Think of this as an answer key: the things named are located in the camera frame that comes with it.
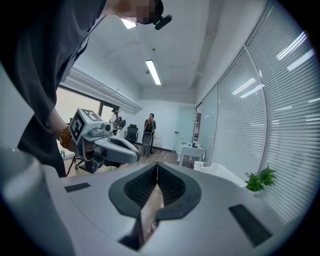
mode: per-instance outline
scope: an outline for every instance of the chair backrest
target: chair backrest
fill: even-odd
[[[135,124],[130,124],[127,128],[126,140],[136,140],[137,139],[138,128]]]

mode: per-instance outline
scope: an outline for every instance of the roller shade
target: roller shade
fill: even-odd
[[[217,83],[218,113],[211,162],[243,181],[259,169],[266,133],[261,83],[244,49]]]
[[[202,101],[198,145],[205,149],[203,161],[210,160],[217,123],[217,87],[214,86]]]
[[[307,34],[279,3],[264,16],[247,47],[265,85],[263,167],[269,163],[277,179],[259,196],[289,222],[306,212],[319,188],[319,66]]]

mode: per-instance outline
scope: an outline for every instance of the table leg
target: table leg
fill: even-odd
[[[181,159],[180,159],[180,164],[179,164],[180,166],[182,166],[183,160],[184,160],[184,155],[182,154],[182,155],[181,155]]]

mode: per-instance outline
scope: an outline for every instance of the man in black shirt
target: man in black shirt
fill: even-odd
[[[144,127],[146,127],[146,125],[149,122],[149,120],[152,123],[152,126],[153,126],[154,130],[156,130],[157,126],[156,126],[156,121],[155,121],[155,115],[153,113],[151,113],[149,115],[149,118],[144,121]],[[154,154],[153,151],[152,151],[152,146],[154,144],[154,135],[155,135],[155,133],[153,132],[152,133],[152,139],[151,139],[151,145],[150,145],[150,154],[152,154],[152,155]]]
[[[22,1],[7,6],[14,22],[2,22],[1,62],[12,83],[34,115],[18,148],[66,176],[57,139],[67,127],[55,109],[56,91],[80,53],[79,49],[101,15],[136,18],[150,24],[163,13],[160,0],[56,0]],[[68,150],[75,152],[71,141]]]

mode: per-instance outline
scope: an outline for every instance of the white tablecloth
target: white tablecloth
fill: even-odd
[[[202,147],[192,147],[192,143],[187,143],[187,144],[181,144],[177,148],[177,154],[178,154],[178,159],[177,161],[180,162],[182,156],[190,156],[190,157],[196,157],[196,158],[201,158],[202,160],[206,156],[206,151]]]

